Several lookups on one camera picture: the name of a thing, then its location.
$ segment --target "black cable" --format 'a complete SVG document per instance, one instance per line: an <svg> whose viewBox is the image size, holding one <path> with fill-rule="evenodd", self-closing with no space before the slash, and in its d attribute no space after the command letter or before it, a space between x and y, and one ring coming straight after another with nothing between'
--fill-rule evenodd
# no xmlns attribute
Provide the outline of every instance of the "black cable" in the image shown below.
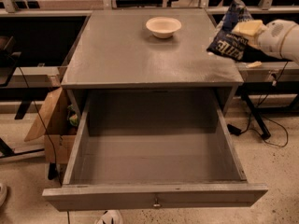
<svg viewBox="0 0 299 224"><path fill-rule="evenodd" d="M288 63L289 63L289 62L286 62L286 63L284 64L284 66L283 66L283 68L282 68L282 71L281 71L281 73L279 74L279 77L277 77L277 78L274 77L276 83L278 83L278 81L279 81L279 79L281 78L282 74L284 73L285 68L286 68L286 66L287 66ZM259 98L259 100L258 100L258 104L256 105L256 108L258 108L258 107L259 107L259 106L260 106L260 105L267 99L267 97L269 96L269 94L270 94L270 91L265 95L265 97L264 97L263 99L262 99L262 95L260 96L260 98ZM252 113L250 112L250 114L249 114L248 125L247 125L246 129L245 129L244 131L242 131L240 134L246 133L247 131L254 131L254 132L256 132L258 135L260 135L260 136L262 137L262 135L261 135L257 130L255 130L255 129L253 129L253 128L249 128L250 123L251 123L251 116L252 116ZM288 143L289 143L289 133L288 133L287 129L286 129L283 125L279 124L278 122L275 122L275 121L271 120L270 118L267 118L266 116L263 116L263 118L269 120L270 122L275 123L276 125L278 125L279 127L281 127L281 128L284 130L284 132L285 132L285 134L286 134L286 142L285 142L285 144L283 144L282 146L280 146L280 145L274 144L274 143L272 143L272 142L266 141L266 140L264 140L263 138L262 138L262 140L263 140L267 145L272 146L272 147L279 147L279 148L282 148L282 147L287 146Z"/></svg>
<svg viewBox="0 0 299 224"><path fill-rule="evenodd" d="M22 77L23 77L23 79L24 79L24 81L25 81L25 83L26 83L27 88L29 89L30 87L29 87L28 81L27 81L27 79L26 79L26 77L25 77L23 71L21 70L20 67L18 67L18 68L19 68L20 71L21 71L21 75L22 75ZM58 176L59 184L60 184L60 186L62 186L63 183L62 183L61 178L60 178L60 173L59 173L59 171L58 171L58 169L57 169L57 163L56 163L56 161L57 161L57 154L56 154L55 145L54 145L53 141L51 140L50 135L49 135L49 132L48 132L47 127L46 127L46 125L45 125L45 122L44 122L44 120L42 119L42 117L41 117L41 115L40 115L40 113L39 113L38 107L37 107L37 105L36 105L36 101L35 101L34 99L32 99L32 101L33 101L33 103L34 103L34 105L35 105L37 115L39 116L39 118L40 118L40 120L41 120L41 122L42 122L42 124L43 124L43 127L44 127L44 129L45 129L46 136L49 138L50 143L51 143L51 145L52 145L53 152L54 152L54 160L55 160L55 163L54 163L54 164L55 164L55 169L56 169L56 173L57 173L57 176ZM68 222L68 224L70 224L69 211L66 211L66 213L67 213L67 222Z"/></svg>

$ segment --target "white bowl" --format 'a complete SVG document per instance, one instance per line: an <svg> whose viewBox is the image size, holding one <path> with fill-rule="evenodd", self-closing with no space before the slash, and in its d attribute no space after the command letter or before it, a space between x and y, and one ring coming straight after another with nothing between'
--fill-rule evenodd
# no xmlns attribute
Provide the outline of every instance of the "white bowl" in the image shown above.
<svg viewBox="0 0 299 224"><path fill-rule="evenodd" d="M177 19L156 17L149 19L146 24L147 28L159 38L169 38L175 31L181 28L181 23Z"/></svg>

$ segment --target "drawer handle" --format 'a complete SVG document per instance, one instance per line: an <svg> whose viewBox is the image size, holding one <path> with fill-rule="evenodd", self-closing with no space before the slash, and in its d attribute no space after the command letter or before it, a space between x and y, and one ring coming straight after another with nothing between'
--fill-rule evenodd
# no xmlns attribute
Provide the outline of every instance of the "drawer handle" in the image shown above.
<svg viewBox="0 0 299 224"><path fill-rule="evenodd" d="M159 209L159 208L162 207L162 205L159 204L159 202L158 202L158 198L155 199L155 204L153 205L153 207L154 207L155 209Z"/></svg>

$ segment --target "speckled floor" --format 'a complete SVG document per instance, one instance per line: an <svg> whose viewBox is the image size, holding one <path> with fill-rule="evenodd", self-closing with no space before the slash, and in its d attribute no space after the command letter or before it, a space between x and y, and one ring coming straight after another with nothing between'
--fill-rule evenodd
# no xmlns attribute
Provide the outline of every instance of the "speckled floor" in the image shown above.
<svg viewBox="0 0 299 224"><path fill-rule="evenodd" d="M269 98L269 101L271 100L278 101L277 98ZM246 105L235 98L225 118L227 123L244 130L248 115ZM287 129L289 143L284 148L266 145L253 131L238 137L232 136L248 181L266 183L269 187L269 191L252 207L121 210L124 223L299 223L299 118L298 115L287 114L267 117ZM8 133L25 135L26 127L30 126L29 121L34 118L34 114L27 114L21 121L22 132L19 128L21 126L9 128L8 118L5 115L0 116L0 135L6 134L4 137L6 141L16 143L18 140L10 139ZM283 145L286 134L281 127L268 120L265 123L272 134L269 141ZM250 127L259 130L255 120ZM1 224L68 223L66 213L58 212L41 196L44 188L59 187L57 180L47 179L47 174L48 165L43 157L0 163L0 181L6 182L9 186L7 199L0 207ZM70 223L94 223L102 213L101 210L70 212Z"/></svg>

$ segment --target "shoe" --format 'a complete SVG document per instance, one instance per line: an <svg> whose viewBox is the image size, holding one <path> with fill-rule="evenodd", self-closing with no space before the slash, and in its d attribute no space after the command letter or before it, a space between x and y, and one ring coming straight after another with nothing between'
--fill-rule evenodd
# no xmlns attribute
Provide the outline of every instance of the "shoe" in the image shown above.
<svg viewBox="0 0 299 224"><path fill-rule="evenodd" d="M121 212L118 210L105 211L99 220L94 224L123 224Z"/></svg>
<svg viewBox="0 0 299 224"><path fill-rule="evenodd" d="M6 200L7 197L7 185L0 183L0 206Z"/></svg>

